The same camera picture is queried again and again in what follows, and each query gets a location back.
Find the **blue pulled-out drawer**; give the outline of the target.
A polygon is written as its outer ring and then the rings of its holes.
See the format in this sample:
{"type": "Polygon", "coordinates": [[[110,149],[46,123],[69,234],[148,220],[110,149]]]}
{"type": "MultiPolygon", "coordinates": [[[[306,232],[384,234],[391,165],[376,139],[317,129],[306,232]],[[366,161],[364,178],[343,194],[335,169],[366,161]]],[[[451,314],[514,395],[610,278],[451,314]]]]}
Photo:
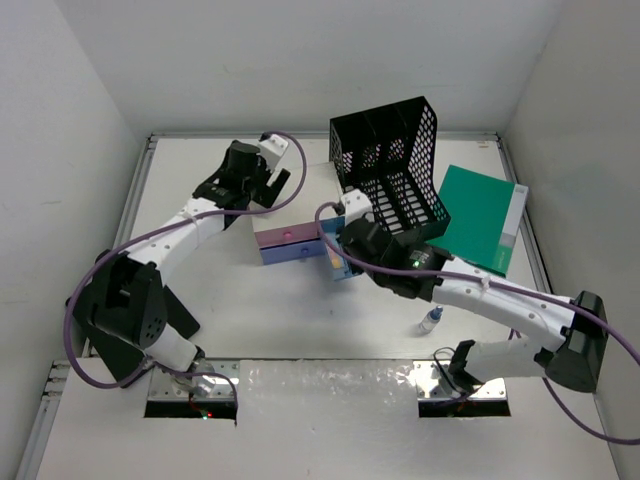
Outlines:
{"type": "Polygon", "coordinates": [[[362,271],[355,266],[352,266],[349,262],[347,262],[343,257],[338,255],[332,247],[338,248],[338,237],[344,228],[344,218],[334,217],[330,219],[325,219],[320,222],[322,231],[327,237],[329,243],[324,243],[327,258],[330,266],[331,276],[334,281],[342,281],[357,277],[362,274],[362,271]],[[332,257],[340,257],[342,260],[343,267],[340,269],[335,269],[332,267],[331,258],[332,257]]]}

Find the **white drawer organizer box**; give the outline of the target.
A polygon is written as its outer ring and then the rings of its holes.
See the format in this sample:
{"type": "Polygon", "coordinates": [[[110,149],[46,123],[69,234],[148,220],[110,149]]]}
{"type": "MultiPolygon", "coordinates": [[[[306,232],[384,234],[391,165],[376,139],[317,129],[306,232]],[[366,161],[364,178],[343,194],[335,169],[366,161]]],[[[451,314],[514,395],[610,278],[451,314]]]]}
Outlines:
{"type": "Polygon", "coordinates": [[[253,216],[251,223],[264,265],[323,256],[314,215],[319,205],[337,201],[342,190],[331,162],[307,168],[304,185],[284,208],[253,216]]]}

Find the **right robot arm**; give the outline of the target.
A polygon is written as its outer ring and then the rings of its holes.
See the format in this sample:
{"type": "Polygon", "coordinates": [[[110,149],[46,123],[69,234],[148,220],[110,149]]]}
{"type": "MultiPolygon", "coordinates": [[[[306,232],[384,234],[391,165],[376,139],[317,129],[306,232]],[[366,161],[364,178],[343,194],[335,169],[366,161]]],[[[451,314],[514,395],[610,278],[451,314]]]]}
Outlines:
{"type": "Polygon", "coordinates": [[[372,281],[408,299],[460,308],[520,333],[500,342],[464,340],[450,360],[445,383],[459,392],[507,377],[543,377],[582,393],[597,389],[608,334],[602,298],[542,299],[534,290],[427,243],[403,245],[367,215],[350,221],[342,249],[372,281]]]}

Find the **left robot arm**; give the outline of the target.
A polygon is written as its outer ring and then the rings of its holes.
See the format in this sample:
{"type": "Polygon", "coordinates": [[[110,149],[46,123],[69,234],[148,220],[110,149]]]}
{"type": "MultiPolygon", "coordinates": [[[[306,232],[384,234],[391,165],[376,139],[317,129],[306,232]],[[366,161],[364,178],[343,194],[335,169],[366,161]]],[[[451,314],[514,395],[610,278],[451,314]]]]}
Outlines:
{"type": "Polygon", "coordinates": [[[187,372],[200,357],[190,341],[198,322],[167,285],[171,273],[208,238],[227,230],[251,203],[266,212],[290,173],[277,165],[287,140],[266,133],[257,144],[231,142],[219,168],[154,232],[104,253],[75,295],[73,317],[118,385],[147,359],[187,372]]]}

